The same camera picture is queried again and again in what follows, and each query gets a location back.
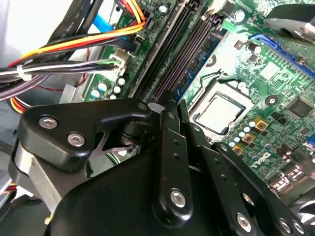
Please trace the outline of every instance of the white label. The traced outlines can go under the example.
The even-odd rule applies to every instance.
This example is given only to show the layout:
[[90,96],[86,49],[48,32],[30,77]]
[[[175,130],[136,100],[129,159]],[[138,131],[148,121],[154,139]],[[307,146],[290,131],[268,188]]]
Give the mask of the white label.
[[270,153],[265,152],[261,158],[259,158],[258,161],[255,161],[250,167],[251,168],[257,168],[259,165],[261,165],[269,156],[271,156]]

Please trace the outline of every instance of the capacitor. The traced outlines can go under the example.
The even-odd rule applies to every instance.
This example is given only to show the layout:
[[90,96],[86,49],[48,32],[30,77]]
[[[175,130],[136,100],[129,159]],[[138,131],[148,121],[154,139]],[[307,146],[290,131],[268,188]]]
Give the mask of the capacitor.
[[239,136],[239,137],[244,137],[245,136],[245,133],[243,132],[243,130],[242,129],[236,129],[236,133],[237,133],[237,135]]
[[269,150],[269,149],[272,148],[272,144],[270,143],[269,140],[263,140],[263,141],[261,141],[261,145],[262,145],[265,149],[267,149],[267,150]]
[[118,84],[119,84],[120,86],[124,86],[125,83],[126,83],[126,80],[125,80],[124,78],[119,78],[119,79],[118,79]]
[[251,130],[246,124],[241,124],[241,128],[245,133],[248,133]]
[[119,86],[115,86],[114,88],[113,88],[113,92],[115,93],[115,94],[118,94],[118,93],[120,93],[122,91],[122,89],[119,87]]
[[247,125],[248,125],[249,127],[251,127],[251,128],[255,127],[255,125],[256,125],[256,122],[253,121],[252,118],[247,118],[247,119],[246,119],[246,123],[247,123]]
[[234,141],[234,142],[236,142],[236,143],[238,143],[241,139],[240,139],[240,137],[238,137],[236,134],[233,134],[232,136],[231,136],[231,138],[232,138],[232,140]]
[[100,97],[100,93],[99,93],[99,91],[93,89],[93,90],[91,91],[91,96],[92,96],[93,98],[99,98],[99,97]]
[[97,87],[98,87],[98,90],[100,90],[101,92],[105,92],[107,90],[107,86],[104,83],[99,83]]
[[286,144],[281,144],[280,148],[287,156],[290,156],[292,154],[291,149]]
[[242,10],[238,10],[234,13],[234,21],[239,23],[245,19],[245,12]]
[[251,152],[250,152],[250,158],[251,158],[253,161],[258,161],[258,160],[259,160],[259,156],[258,156],[257,152],[255,152],[255,151],[251,151]]
[[280,148],[277,148],[277,149],[276,149],[276,154],[278,154],[279,157],[280,157],[282,160],[286,160],[286,159],[287,159],[287,155],[286,155]]
[[255,43],[250,43],[248,45],[248,50],[250,50],[251,52],[253,52],[255,54],[259,54],[261,52],[262,48]]
[[232,141],[231,141],[231,142],[229,142],[229,141],[228,141],[228,145],[229,145],[229,147],[230,147],[230,148],[232,148],[232,147],[234,147],[234,146],[235,146],[235,143],[234,143],[234,142],[232,142]]
[[114,94],[112,94],[112,95],[110,95],[110,100],[115,100],[115,99],[117,99],[117,96],[116,95],[114,95]]
[[168,12],[168,6],[166,4],[162,4],[158,7],[158,11],[162,14],[166,14]]

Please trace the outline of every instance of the cpu socket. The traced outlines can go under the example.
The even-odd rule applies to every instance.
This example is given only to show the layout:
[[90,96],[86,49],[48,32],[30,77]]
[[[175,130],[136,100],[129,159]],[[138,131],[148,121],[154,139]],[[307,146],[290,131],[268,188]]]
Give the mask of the cpu socket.
[[253,106],[251,99],[235,87],[214,80],[191,107],[189,116],[215,142],[224,139]]

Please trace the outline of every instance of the chip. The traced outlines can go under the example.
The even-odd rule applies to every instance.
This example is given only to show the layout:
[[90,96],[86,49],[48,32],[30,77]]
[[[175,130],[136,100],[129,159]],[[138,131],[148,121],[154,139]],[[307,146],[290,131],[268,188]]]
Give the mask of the chip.
[[236,153],[236,155],[238,155],[238,156],[240,156],[242,153],[243,153],[243,149],[240,147],[240,146],[238,146],[238,145],[236,145],[236,146],[234,146],[233,148],[232,148],[232,150]]
[[243,46],[244,46],[244,43],[241,42],[240,40],[237,41],[236,44],[234,45],[234,47],[235,47],[237,50],[241,50]]
[[313,108],[314,107],[311,104],[299,97],[288,105],[287,110],[293,117],[304,118],[313,110]]
[[279,120],[281,118],[281,114],[279,114],[278,112],[273,112],[271,114],[271,117],[275,120]]
[[255,140],[255,136],[253,134],[247,133],[243,138],[242,141],[251,144]]
[[308,129],[308,128],[305,128],[305,127],[303,127],[303,128],[301,129],[301,131],[300,131],[300,133],[301,133],[301,134],[304,134],[304,135],[306,135],[308,132],[309,132],[309,129]]
[[268,123],[260,117],[256,117],[254,121],[256,123],[255,128],[260,131],[264,131],[268,127]]

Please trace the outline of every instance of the white wire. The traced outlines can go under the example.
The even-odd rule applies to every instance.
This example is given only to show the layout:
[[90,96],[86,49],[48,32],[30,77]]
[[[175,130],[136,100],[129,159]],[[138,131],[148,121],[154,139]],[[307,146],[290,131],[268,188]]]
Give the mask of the white wire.
[[[93,63],[102,63],[106,61],[112,61],[112,59],[99,59],[99,60],[91,60],[91,61],[85,61],[81,63],[73,63],[73,64],[60,64],[60,65],[46,65],[46,66],[38,66],[34,68],[29,68],[29,69],[24,69],[23,72],[32,72],[32,71],[37,71],[37,70],[50,70],[50,69],[59,69],[59,68],[72,68],[72,67],[77,67],[77,66],[83,66],[83,65],[88,65],[88,64],[93,64]],[[3,71],[0,72],[1,75],[12,75],[16,74],[17,71]]]

